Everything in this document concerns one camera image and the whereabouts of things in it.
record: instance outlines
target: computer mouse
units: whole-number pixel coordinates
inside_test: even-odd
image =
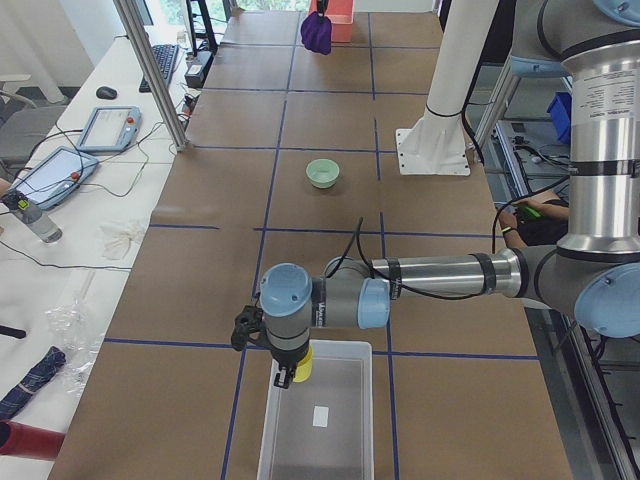
[[[111,87],[102,86],[96,90],[96,97],[103,100],[114,100],[118,96],[118,91]]]

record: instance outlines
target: purple bag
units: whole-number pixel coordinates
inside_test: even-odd
[[[311,12],[300,27],[302,44],[307,50],[331,53],[331,20],[325,15],[329,0],[317,0],[317,12]]]

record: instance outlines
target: person's hand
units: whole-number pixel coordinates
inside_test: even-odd
[[[513,213],[509,213],[506,210],[500,212],[500,215],[498,215],[498,221],[500,222],[500,228],[518,228],[518,219]]]
[[[520,200],[519,202],[514,203],[514,205],[518,206],[518,205],[526,205],[528,207],[533,208],[534,210],[536,210],[537,212],[540,212],[541,210],[544,210],[544,204],[538,202],[537,200],[534,200],[533,198],[525,198],[523,200]]]

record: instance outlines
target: blue bin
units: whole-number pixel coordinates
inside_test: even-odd
[[[558,141],[565,145],[571,144],[571,95],[557,92],[547,113],[551,115],[553,126],[556,127]]]

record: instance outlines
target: white plastic bin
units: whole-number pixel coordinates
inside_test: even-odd
[[[312,340],[313,372],[270,388],[258,480],[373,480],[371,345]]]

